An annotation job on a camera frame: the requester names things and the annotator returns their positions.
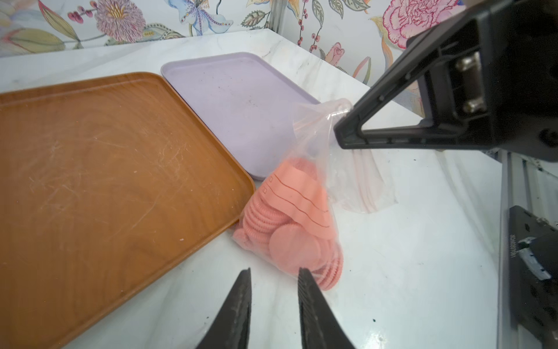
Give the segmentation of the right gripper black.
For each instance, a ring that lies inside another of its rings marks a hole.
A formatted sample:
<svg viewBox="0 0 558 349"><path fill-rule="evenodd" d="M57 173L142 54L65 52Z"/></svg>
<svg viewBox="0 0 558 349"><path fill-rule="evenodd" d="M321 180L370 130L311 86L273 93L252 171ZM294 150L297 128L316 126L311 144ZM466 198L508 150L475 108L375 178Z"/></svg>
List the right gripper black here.
<svg viewBox="0 0 558 349"><path fill-rule="evenodd" d="M366 129L396 102L417 124ZM504 150L557 161L557 2L479 1L413 35L334 128L344 149Z"/></svg>

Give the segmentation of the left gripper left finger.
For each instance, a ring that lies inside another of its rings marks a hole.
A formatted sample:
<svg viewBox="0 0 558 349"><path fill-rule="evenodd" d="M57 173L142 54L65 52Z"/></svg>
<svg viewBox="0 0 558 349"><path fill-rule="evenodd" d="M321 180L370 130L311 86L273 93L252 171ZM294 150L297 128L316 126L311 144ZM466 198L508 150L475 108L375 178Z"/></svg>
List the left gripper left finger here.
<svg viewBox="0 0 558 349"><path fill-rule="evenodd" d="M251 270L239 274L196 349L247 349L251 322Z"/></svg>

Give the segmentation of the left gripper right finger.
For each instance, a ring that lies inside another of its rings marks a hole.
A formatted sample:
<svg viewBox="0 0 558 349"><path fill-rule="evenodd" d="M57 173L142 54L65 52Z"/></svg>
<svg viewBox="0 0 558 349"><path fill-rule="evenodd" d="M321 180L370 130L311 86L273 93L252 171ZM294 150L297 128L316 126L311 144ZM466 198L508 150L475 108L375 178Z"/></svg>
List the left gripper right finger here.
<svg viewBox="0 0 558 349"><path fill-rule="evenodd" d="M306 268L299 269L298 300L303 349L355 349Z"/></svg>

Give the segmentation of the bag of pink cookies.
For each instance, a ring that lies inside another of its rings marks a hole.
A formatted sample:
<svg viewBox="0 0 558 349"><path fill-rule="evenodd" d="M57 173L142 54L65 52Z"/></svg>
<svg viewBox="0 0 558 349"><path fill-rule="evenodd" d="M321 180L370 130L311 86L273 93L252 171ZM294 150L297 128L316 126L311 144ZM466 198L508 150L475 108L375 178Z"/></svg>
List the bag of pink cookies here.
<svg viewBox="0 0 558 349"><path fill-rule="evenodd" d="M334 126L352 110L346 99L303 105L295 142L241 213L232 239L296 277L311 272L327 291L341 278L344 255L334 207L370 214L396 204L391 174L370 149L345 150Z"/></svg>

